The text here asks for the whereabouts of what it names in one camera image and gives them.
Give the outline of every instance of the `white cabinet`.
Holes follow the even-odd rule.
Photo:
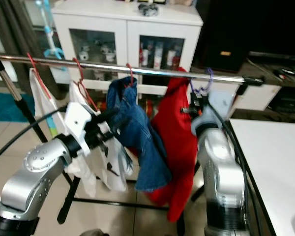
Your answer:
[[[65,58],[138,67],[140,52],[147,52],[149,47],[150,64],[142,67],[155,68],[158,63],[161,69],[182,66],[189,71],[203,24],[197,10],[159,5],[157,16],[146,17],[139,13],[138,5],[116,0],[67,0],[53,8]],[[155,57],[159,45],[161,58]],[[78,69],[70,68],[69,72],[72,79],[80,78]],[[84,70],[84,76],[87,88],[107,90],[111,80],[127,75]],[[138,93],[163,95],[166,91],[166,83],[159,83],[163,78],[149,85],[144,78],[137,78]]]
[[[263,111],[280,89],[277,85],[249,86],[236,108]]]

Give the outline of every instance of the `speaker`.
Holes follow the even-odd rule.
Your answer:
[[[255,7],[253,0],[198,0],[196,8],[204,25],[194,66],[238,72],[253,42]]]

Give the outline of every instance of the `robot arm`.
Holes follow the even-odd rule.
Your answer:
[[[65,124],[69,135],[58,135],[36,146],[24,158],[20,169],[7,181],[0,197],[0,236],[33,235],[38,214],[54,180],[72,158],[87,156],[90,148],[104,145],[123,123],[101,133],[98,123],[109,119],[115,111],[95,116],[78,103],[69,103]]]
[[[206,129],[198,142],[206,193],[206,236],[249,236],[244,209],[244,177],[221,129]]]
[[[234,149],[222,130],[211,107],[226,118],[232,99],[223,92],[212,92],[210,98],[192,95],[188,108],[191,131],[198,137],[197,159],[202,166],[206,193],[206,236],[249,236],[244,204],[243,170],[235,161]]]

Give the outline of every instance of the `red hoodie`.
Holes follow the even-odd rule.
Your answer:
[[[181,108],[188,107],[188,85],[188,79],[171,78],[151,122],[163,140],[173,179],[167,186],[146,194],[157,205],[169,204],[167,218],[172,222],[179,219],[190,196],[197,154],[197,138],[191,133],[190,116],[180,112]]]

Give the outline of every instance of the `blue rug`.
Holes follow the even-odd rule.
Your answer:
[[[33,96],[23,94],[22,98],[28,104],[31,113],[34,114]],[[28,122],[19,108],[15,105],[12,95],[9,93],[0,93],[0,121]]]

